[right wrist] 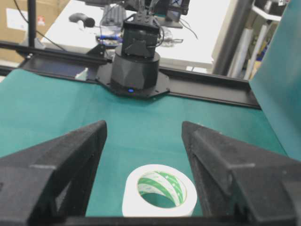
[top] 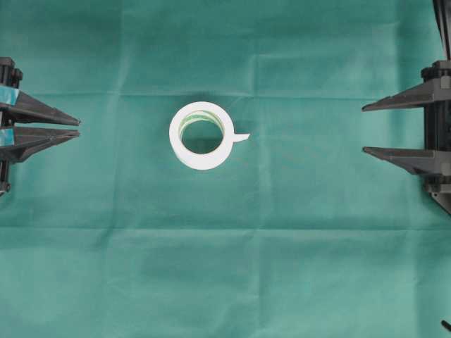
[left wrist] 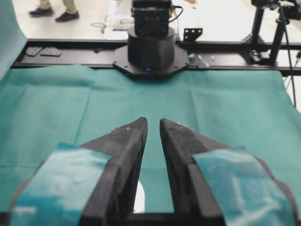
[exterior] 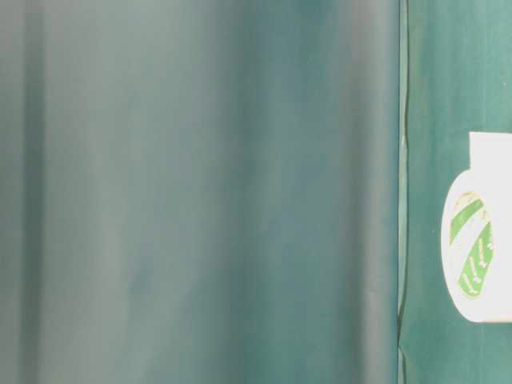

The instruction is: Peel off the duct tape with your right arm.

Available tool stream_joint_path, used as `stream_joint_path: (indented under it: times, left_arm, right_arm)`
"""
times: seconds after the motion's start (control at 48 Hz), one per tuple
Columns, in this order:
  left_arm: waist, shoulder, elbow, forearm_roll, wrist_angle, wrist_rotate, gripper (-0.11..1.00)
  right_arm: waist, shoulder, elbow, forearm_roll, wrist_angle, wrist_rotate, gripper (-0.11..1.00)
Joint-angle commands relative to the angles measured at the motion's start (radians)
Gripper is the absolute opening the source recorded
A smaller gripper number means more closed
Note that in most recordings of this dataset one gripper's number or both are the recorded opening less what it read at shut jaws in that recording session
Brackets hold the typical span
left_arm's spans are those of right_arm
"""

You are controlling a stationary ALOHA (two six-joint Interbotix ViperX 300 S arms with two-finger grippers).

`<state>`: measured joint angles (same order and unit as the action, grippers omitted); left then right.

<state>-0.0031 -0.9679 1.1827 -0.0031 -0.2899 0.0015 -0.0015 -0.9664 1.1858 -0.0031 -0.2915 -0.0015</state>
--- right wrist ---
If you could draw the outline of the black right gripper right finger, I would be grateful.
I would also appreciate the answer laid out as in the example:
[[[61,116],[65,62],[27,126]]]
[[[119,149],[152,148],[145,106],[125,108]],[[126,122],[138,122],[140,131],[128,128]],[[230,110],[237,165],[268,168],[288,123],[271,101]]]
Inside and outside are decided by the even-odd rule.
[[[182,123],[182,141],[204,216],[300,223],[300,161],[189,121]]]

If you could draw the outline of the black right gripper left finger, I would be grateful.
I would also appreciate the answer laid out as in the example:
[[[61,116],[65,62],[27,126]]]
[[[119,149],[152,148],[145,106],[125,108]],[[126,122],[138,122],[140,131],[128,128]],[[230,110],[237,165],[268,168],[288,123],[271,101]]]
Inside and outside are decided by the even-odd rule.
[[[1,157],[0,223],[84,216],[106,138],[100,120]]]

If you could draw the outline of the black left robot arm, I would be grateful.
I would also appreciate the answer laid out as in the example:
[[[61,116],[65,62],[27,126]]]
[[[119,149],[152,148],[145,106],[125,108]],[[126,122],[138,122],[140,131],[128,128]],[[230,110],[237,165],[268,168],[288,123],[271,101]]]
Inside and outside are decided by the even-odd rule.
[[[137,13],[123,21],[122,44],[115,48],[113,61],[98,68],[96,81],[117,95],[151,98],[170,91],[169,77],[159,71],[156,52],[165,37],[154,16],[157,3],[138,2]]]

